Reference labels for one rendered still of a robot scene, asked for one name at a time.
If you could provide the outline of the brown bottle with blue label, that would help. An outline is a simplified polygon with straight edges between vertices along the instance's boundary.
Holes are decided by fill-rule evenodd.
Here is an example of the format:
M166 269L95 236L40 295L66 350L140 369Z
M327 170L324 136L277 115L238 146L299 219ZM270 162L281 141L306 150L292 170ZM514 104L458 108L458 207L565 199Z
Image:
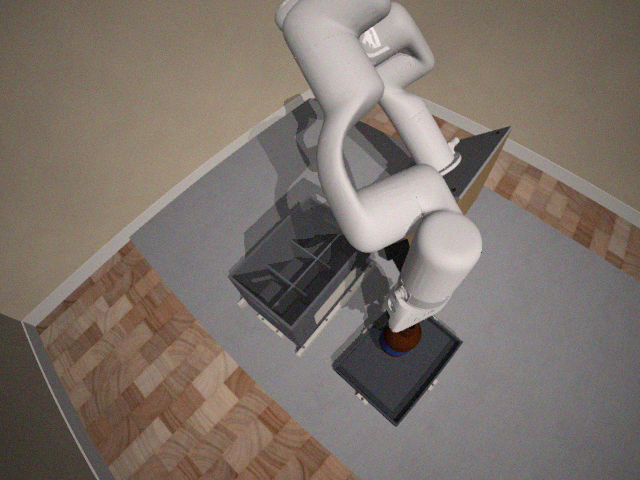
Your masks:
M422 330L419 322L397 333L385 326L380 334L379 342L386 354L400 357L418 345L421 335Z

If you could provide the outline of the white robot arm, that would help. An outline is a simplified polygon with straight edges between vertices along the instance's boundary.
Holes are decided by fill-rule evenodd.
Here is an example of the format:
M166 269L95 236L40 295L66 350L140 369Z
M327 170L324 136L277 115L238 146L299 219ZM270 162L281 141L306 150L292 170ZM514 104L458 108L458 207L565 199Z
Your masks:
M317 172L345 238L393 259L395 300L441 306L480 258L482 237L442 177L462 159L459 139L446 142L424 100L404 90L435 65L415 21L391 0L283 0L275 22L324 114ZM356 192L343 144L377 104L416 165Z

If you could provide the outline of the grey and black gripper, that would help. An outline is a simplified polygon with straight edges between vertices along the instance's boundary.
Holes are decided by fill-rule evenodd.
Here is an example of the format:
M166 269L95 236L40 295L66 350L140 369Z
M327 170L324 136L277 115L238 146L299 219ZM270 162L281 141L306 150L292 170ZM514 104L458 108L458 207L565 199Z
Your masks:
M397 285L398 282L389 291L382 304L381 311L385 312L386 309L387 311L374 321L377 329L386 325L387 327L390 327L392 332L400 332L439 312L451 297L450 296L445 303L437 308L420 309L406 302L403 298L398 300L393 298L391 292L398 288Z

